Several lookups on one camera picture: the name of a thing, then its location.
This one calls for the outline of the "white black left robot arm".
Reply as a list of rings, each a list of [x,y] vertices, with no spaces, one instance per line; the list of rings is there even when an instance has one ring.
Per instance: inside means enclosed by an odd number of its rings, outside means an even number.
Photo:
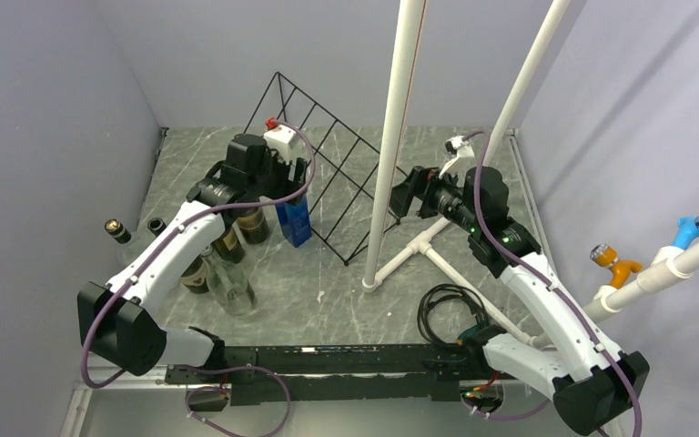
[[[237,210],[301,198],[316,172],[313,158],[308,137],[287,123],[263,135],[236,135],[224,159],[189,189],[176,216],[134,260],[104,284],[88,282],[78,292],[80,372],[88,386],[97,386],[90,354],[136,376],[157,365],[189,367],[203,382],[223,374],[222,339],[204,330],[163,328],[153,314],[201,251],[234,223]]]

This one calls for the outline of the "blue square glass bottle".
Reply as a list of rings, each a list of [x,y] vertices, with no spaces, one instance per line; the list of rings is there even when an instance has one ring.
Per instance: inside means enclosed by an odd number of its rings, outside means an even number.
[[[280,229],[285,239],[295,248],[303,245],[312,236],[309,205],[306,195],[297,202],[276,205]]]

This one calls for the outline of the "clear glass bottle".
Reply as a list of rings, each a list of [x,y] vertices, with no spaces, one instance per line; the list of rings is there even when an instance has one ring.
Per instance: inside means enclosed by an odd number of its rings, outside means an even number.
[[[221,308],[231,316],[253,314],[257,298],[242,268],[222,259],[212,246],[203,249],[200,257],[207,267],[208,290]]]

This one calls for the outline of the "dark wine bottle black top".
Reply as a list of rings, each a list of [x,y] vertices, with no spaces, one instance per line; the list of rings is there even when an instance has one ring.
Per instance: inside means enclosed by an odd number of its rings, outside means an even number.
[[[147,222],[147,230],[154,237],[158,237],[166,228],[167,224],[162,218],[152,218]],[[204,260],[197,256],[181,274],[179,282],[191,293],[205,294],[209,292],[207,275]]]

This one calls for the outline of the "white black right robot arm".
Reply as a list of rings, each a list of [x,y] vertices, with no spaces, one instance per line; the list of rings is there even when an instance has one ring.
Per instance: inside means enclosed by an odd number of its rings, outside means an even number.
[[[460,182],[438,168],[416,166],[390,193],[399,217],[418,199],[420,218],[441,216],[464,229],[473,257],[522,301],[554,347],[542,351],[500,327],[480,329],[464,342],[467,370],[477,378],[499,371],[523,381],[581,436],[602,432],[628,411],[640,435],[639,397],[649,362],[639,351],[624,351],[572,298],[540,243],[511,216],[508,198],[501,172],[491,167],[471,168]]]

